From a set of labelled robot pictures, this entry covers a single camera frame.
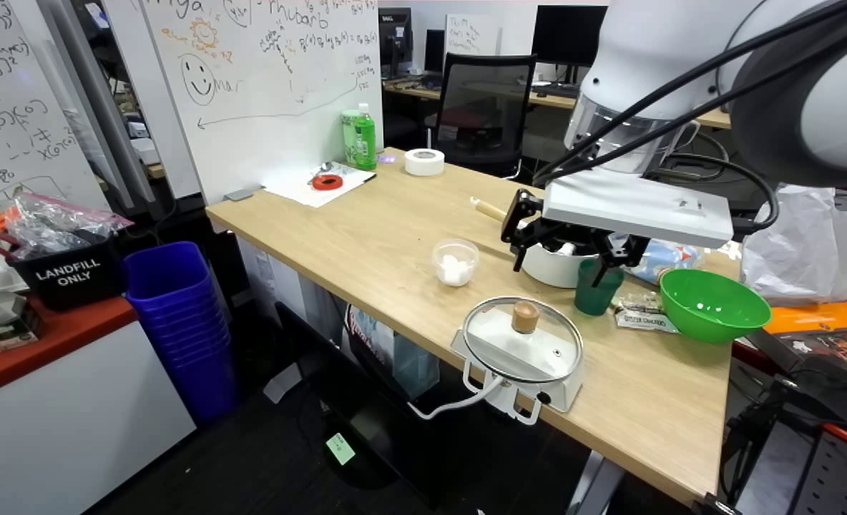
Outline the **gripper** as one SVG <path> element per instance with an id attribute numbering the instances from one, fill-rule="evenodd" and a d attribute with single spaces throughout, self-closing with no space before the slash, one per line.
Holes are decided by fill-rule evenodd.
<path id="1" fill-rule="evenodd" d="M 621 247 L 611 244 L 613 232 L 590 226 L 567 224 L 541 216 L 544 201 L 528 190 L 519 189 L 501 223 L 501 241 L 511 248 L 515 261 L 512 270 L 518 273 L 524 264 L 527 250 L 540 244 L 544 249 L 561 249 L 571 243 L 575 249 L 596 249 L 598 271 L 592 287 L 597 287 L 610 268 L 633 268 L 640 264 L 650 243 L 649 237 L 627 235 Z"/>

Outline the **glass lid with wooden knob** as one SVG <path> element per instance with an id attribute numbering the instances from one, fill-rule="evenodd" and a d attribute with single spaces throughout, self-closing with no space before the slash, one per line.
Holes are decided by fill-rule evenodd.
<path id="1" fill-rule="evenodd" d="M 460 336 L 470 358 L 521 383 L 563 381 L 583 361 L 577 326 L 554 307 L 529 298 L 482 301 L 467 313 Z"/>

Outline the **white cabinet with red top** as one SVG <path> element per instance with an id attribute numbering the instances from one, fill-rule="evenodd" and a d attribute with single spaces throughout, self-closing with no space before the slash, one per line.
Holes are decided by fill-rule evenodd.
<path id="1" fill-rule="evenodd" d="M 0 352 L 0 515 L 81 515 L 195 430 L 123 297 Z"/>

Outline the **dark green cup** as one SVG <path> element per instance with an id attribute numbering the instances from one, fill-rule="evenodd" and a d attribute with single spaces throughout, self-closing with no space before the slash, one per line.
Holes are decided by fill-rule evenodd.
<path id="1" fill-rule="evenodd" d="M 579 264 L 574 306 L 581 313 L 600 316 L 625 278 L 622 268 L 610 268 L 602 260 L 582 260 Z"/>

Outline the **blue and white bag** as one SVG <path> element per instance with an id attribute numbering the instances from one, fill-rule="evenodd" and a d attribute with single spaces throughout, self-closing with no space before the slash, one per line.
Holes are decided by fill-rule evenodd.
<path id="1" fill-rule="evenodd" d="M 705 252 L 694 245 L 684 245 L 652 239 L 636 266 L 623 266 L 627 274 L 652 285 L 659 285 L 661 277 L 671 270 L 698 268 Z"/>

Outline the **snack packet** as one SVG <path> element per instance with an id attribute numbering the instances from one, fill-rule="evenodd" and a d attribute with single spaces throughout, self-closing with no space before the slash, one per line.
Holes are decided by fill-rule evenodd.
<path id="1" fill-rule="evenodd" d="M 616 295 L 610 301 L 616 326 L 630 330 L 656 330 L 677 335 L 679 330 L 665 314 L 661 296 L 649 293 Z"/>

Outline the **clear plastic cup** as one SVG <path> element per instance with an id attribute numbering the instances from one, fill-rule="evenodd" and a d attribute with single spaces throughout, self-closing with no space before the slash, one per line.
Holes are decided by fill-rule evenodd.
<path id="1" fill-rule="evenodd" d="M 480 251 L 466 239 L 446 239 L 434 245 L 432 261 L 440 283 L 459 288 L 472 279 L 479 266 Z"/>

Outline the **black office chair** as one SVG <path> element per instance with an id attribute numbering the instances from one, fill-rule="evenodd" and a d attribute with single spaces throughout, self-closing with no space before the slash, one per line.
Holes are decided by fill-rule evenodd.
<path id="1" fill-rule="evenodd" d="M 427 146 L 447 164 L 505 180 L 522 178 L 524 132 L 536 55 L 449 52 Z"/>

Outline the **white hot plate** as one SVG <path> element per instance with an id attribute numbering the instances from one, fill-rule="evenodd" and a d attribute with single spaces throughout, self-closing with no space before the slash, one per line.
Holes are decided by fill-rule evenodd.
<path id="1" fill-rule="evenodd" d="M 465 361 L 462 369 L 463 384 L 473 395 L 471 400 L 463 401 L 462 405 L 485 401 L 524 425 L 535 424 L 543 408 L 567 413 L 584 380 L 584 345 L 582 365 L 577 372 L 563 381 L 538 384 L 512 381 L 489 371 L 470 358 L 463 348 L 460 329 L 451 343 L 451 349 Z"/>

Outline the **green bowl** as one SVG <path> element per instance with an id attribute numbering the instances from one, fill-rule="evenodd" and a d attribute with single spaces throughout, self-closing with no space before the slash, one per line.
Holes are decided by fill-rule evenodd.
<path id="1" fill-rule="evenodd" d="M 663 312 L 682 335 L 704 343 L 729 343 L 767 325 L 771 307 L 737 280 L 694 268 L 662 275 Z"/>

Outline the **white tape roll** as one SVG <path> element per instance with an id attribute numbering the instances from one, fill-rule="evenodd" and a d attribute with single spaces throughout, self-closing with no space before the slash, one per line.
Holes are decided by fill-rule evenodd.
<path id="1" fill-rule="evenodd" d="M 444 172 L 444 153 L 436 149 L 413 149 L 404 154 L 404 169 L 415 177 L 432 177 Z"/>

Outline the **monitor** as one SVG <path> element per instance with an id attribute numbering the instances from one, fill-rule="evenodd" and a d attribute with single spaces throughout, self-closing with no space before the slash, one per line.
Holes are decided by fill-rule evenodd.
<path id="1" fill-rule="evenodd" d="M 426 50 L 424 52 L 424 71 L 427 75 L 442 75 L 444 70 L 444 30 L 426 30 Z"/>
<path id="2" fill-rule="evenodd" d="M 413 66 L 413 11 L 410 7 L 380 7 L 380 62 L 382 79 L 409 75 Z"/>
<path id="3" fill-rule="evenodd" d="M 575 84 L 581 68 L 593 65 L 606 6 L 541 4 L 537 7 L 532 54 L 540 63 L 564 66 L 564 80 Z"/>

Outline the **bag under table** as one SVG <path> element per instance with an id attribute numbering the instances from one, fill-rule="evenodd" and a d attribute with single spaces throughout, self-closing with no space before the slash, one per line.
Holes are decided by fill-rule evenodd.
<path id="1" fill-rule="evenodd" d="M 357 341 L 381 362 L 410 401 L 436 387 L 440 381 L 439 359 L 396 330 L 348 304 L 343 315 L 341 352 L 359 365 L 351 343 Z"/>

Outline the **wooden desk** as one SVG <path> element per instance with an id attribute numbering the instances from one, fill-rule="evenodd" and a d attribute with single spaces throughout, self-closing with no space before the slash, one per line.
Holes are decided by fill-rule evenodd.
<path id="1" fill-rule="evenodd" d="M 387 92 L 397 92 L 397 94 L 407 95 L 407 97 L 418 97 L 423 99 L 437 100 L 440 97 L 440 92 L 430 90 L 421 85 L 421 80 L 416 77 L 403 79 L 384 79 L 382 88 Z M 531 107 L 551 107 L 555 109 L 571 110 L 575 106 L 575 100 L 567 97 L 541 97 L 540 94 L 532 92 L 529 95 L 529 105 Z M 730 115 L 715 109 L 708 113 L 696 117 L 701 126 L 714 129 L 731 129 Z"/>

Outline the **small whiteboard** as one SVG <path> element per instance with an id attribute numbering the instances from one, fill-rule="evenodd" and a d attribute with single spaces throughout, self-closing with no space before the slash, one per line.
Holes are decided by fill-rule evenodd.
<path id="1" fill-rule="evenodd" d="M 444 27 L 447 53 L 472 56 L 501 54 L 501 26 L 486 14 L 447 14 Z"/>

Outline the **green bottle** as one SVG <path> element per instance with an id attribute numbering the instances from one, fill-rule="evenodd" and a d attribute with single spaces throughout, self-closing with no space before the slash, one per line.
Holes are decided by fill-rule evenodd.
<path id="1" fill-rule="evenodd" d="M 377 166 L 376 127 L 368 102 L 358 105 L 359 115 L 353 124 L 355 130 L 354 157 L 360 170 L 371 172 Z"/>

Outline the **white plastic bag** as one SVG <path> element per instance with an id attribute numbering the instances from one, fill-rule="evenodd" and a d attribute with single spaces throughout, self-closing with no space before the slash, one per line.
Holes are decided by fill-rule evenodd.
<path id="1" fill-rule="evenodd" d="M 777 220 L 742 243 L 741 283 L 770 305 L 847 300 L 847 212 L 833 188 L 783 185 Z"/>

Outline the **stand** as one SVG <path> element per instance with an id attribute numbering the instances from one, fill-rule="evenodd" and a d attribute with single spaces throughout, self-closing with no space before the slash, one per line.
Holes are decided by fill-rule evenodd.
<path id="1" fill-rule="evenodd" d="M 847 515 L 847 372 L 777 375 L 728 420 L 715 515 Z"/>

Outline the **orange book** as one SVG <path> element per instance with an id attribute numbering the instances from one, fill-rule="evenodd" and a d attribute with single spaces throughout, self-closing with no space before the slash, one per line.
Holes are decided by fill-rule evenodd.
<path id="1" fill-rule="evenodd" d="M 771 335 L 847 330 L 847 301 L 817 305 L 774 307 L 763 327 Z"/>

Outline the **white paper sheet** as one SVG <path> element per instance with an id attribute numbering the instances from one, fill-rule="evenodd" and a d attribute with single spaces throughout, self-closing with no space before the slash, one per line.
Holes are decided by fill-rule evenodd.
<path id="1" fill-rule="evenodd" d="M 344 185 L 338 190 L 314 190 L 310 186 L 313 176 L 316 174 L 338 174 L 343 178 Z M 376 178 L 377 173 L 365 172 L 336 161 L 328 161 L 322 165 L 304 170 L 290 170 L 289 172 L 276 172 L 270 178 L 261 183 L 266 192 L 290 201 L 298 202 L 313 208 L 319 208 L 334 199 L 346 195 L 351 190 L 357 189 Z"/>

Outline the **dark book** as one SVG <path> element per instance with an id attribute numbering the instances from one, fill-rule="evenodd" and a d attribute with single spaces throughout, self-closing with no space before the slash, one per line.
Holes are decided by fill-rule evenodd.
<path id="1" fill-rule="evenodd" d="M 785 333 L 757 330 L 747 340 L 785 372 L 810 368 L 806 361 L 811 358 L 847 371 L 847 327 Z"/>

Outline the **green sticky note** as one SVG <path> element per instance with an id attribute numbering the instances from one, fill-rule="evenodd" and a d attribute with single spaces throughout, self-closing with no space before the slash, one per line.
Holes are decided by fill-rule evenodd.
<path id="1" fill-rule="evenodd" d="M 348 465 L 357 453 L 340 431 L 336 431 L 325 441 L 325 447 L 339 466 Z"/>

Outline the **whiteboard with smiley face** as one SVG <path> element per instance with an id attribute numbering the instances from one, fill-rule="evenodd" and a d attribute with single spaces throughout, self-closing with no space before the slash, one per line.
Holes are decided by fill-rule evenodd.
<path id="1" fill-rule="evenodd" d="M 378 0 L 137 0 L 205 202 L 345 157 L 382 128 Z"/>

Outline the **stack of blue bins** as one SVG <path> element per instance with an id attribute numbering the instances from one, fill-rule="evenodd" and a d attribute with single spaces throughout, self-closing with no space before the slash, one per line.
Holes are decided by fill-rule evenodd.
<path id="1" fill-rule="evenodd" d="M 232 337 L 213 275 L 188 241 L 124 257 L 126 299 L 196 424 L 234 410 L 238 382 Z"/>

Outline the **black landfill bin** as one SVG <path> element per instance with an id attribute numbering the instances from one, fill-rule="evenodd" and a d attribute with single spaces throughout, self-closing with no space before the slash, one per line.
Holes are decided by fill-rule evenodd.
<path id="1" fill-rule="evenodd" d="M 7 263 L 53 312 L 69 312 L 122 296 L 128 286 L 116 235 L 89 247 Z"/>

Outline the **clear plastic bag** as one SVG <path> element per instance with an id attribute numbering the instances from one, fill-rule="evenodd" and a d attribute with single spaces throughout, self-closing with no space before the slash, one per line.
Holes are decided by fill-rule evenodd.
<path id="1" fill-rule="evenodd" d="M 30 260 L 106 243 L 133 225 L 107 210 L 22 192 L 0 212 L 0 241 L 15 260 Z"/>

